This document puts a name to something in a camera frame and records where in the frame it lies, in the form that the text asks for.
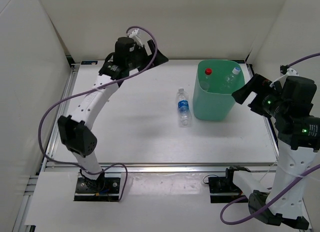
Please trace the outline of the clear unlabelled plastic bottle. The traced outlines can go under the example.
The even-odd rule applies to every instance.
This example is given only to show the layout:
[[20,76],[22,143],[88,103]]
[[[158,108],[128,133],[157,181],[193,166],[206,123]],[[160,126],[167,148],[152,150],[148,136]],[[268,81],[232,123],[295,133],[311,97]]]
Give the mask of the clear unlabelled plastic bottle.
[[240,72],[241,72],[241,69],[239,67],[234,67],[232,69],[232,72],[228,73],[225,76],[225,78],[220,86],[220,90],[222,92],[226,92],[226,91],[231,90],[233,88],[235,82],[237,81],[238,75],[240,74]]

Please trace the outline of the red label plastic bottle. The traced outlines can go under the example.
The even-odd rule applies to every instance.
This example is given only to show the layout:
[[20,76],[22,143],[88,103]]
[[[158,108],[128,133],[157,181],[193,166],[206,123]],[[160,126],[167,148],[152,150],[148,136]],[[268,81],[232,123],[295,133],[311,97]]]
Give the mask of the red label plastic bottle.
[[211,77],[212,72],[213,71],[211,68],[206,68],[204,70],[203,78],[199,81],[200,87],[204,91],[208,91],[208,89],[210,88],[210,77]]

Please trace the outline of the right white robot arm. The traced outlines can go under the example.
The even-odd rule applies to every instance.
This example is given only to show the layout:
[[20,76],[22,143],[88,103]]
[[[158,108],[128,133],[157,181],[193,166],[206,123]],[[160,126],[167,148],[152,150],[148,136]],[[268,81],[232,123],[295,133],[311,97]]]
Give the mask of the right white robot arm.
[[255,74],[232,94],[242,104],[255,93],[250,110],[273,118],[278,132],[278,162],[271,189],[261,185],[244,167],[232,168],[224,180],[230,192],[241,189],[248,199],[251,217],[264,224],[285,224],[298,230],[309,228],[302,204],[305,177],[315,170],[312,162],[320,150],[320,120],[310,114],[316,91],[312,79],[301,77],[289,68],[275,81]]

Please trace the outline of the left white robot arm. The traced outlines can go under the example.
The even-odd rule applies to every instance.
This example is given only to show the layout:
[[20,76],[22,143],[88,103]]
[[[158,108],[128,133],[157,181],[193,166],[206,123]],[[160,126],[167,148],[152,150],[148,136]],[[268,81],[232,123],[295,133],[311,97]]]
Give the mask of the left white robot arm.
[[76,158],[80,173],[93,192],[100,192],[105,186],[101,177],[103,169],[95,155],[98,140],[92,133],[97,116],[122,83],[132,78],[130,71],[141,74],[169,61],[158,49],[154,37],[147,42],[151,54],[147,53],[141,31],[146,29],[132,26],[126,36],[117,39],[114,52],[105,58],[90,92],[72,113],[60,116],[57,121],[61,143]]

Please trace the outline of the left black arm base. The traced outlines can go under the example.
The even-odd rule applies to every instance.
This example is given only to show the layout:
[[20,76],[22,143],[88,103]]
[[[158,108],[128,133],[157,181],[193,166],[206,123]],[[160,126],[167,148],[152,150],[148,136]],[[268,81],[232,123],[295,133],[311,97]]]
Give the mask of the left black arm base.
[[121,176],[108,176],[103,173],[97,180],[85,178],[81,174],[77,178],[74,198],[76,202],[118,202],[120,199]]

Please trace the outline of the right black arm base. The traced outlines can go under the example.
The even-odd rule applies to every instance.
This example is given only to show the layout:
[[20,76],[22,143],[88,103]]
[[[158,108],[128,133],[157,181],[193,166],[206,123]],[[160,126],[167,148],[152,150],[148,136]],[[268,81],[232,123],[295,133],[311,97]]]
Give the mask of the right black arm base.
[[235,171],[250,172],[246,167],[232,165],[225,169],[225,176],[209,174],[202,179],[203,184],[209,186],[211,204],[228,204],[238,198],[243,198],[238,203],[248,202],[241,189],[233,183]]

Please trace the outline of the green plastic bin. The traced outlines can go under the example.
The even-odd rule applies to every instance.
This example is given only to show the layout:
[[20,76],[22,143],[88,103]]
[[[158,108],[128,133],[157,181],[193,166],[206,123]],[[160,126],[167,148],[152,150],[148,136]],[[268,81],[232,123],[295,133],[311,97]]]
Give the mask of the green plastic bin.
[[[227,117],[236,103],[232,93],[245,85],[244,73],[241,69],[233,88],[226,92],[220,90],[224,78],[232,72],[234,67],[241,69],[240,64],[232,60],[208,59],[199,62],[192,99],[193,113],[197,119],[222,121]],[[200,80],[204,77],[206,68],[212,69],[208,91],[200,86]]]

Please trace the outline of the blue label water bottle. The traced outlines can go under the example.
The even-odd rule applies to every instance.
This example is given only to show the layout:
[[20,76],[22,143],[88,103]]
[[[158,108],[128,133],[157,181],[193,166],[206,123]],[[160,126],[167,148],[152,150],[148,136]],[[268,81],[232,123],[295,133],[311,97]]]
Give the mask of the blue label water bottle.
[[179,88],[176,94],[178,121],[181,127],[192,125],[192,114],[189,106],[189,95],[184,88]]

